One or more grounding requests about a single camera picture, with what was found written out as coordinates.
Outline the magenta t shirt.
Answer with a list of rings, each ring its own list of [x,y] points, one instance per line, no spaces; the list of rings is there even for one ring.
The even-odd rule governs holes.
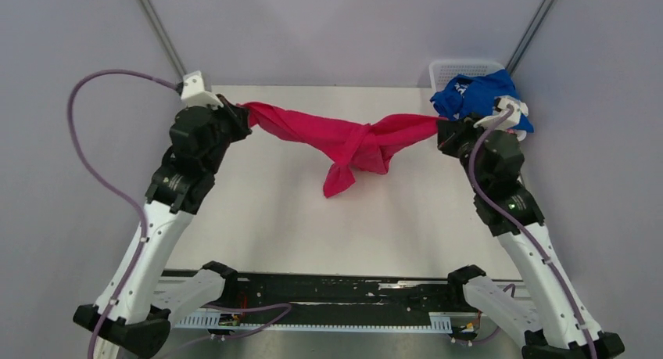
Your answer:
[[[322,187],[331,198],[355,182],[354,171],[384,175],[396,153],[437,134],[439,117],[391,114],[374,124],[314,116],[262,102],[242,105],[249,125],[287,142],[307,144],[326,155],[332,165]]]

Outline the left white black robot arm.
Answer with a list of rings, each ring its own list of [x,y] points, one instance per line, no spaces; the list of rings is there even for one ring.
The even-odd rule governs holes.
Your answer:
[[[216,301],[239,297],[234,269],[210,261],[162,296],[155,291],[175,245],[215,185],[228,146],[250,135],[249,111],[218,95],[189,103],[170,128],[171,147],[151,179],[139,224],[115,275],[94,303],[80,305],[73,322],[140,358],[152,358],[183,318]]]

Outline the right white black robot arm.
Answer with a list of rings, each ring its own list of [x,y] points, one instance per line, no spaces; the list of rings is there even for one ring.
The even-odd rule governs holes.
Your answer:
[[[545,218],[521,183],[525,161],[516,134],[479,127],[471,119],[438,120],[439,151],[460,161],[482,223],[507,252],[534,308],[507,295],[475,265],[449,275],[451,307],[487,314],[519,347],[523,358],[616,358],[621,337],[603,330],[561,266]]]

